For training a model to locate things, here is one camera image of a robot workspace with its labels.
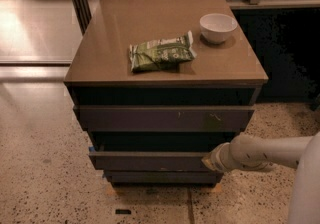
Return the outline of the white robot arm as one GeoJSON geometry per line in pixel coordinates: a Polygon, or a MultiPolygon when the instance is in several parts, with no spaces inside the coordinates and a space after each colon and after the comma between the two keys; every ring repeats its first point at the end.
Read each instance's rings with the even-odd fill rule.
{"type": "Polygon", "coordinates": [[[320,133],[306,137],[262,139],[240,134],[207,153],[211,171],[266,171],[271,164],[296,170],[288,224],[320,224],[320,133]]]}

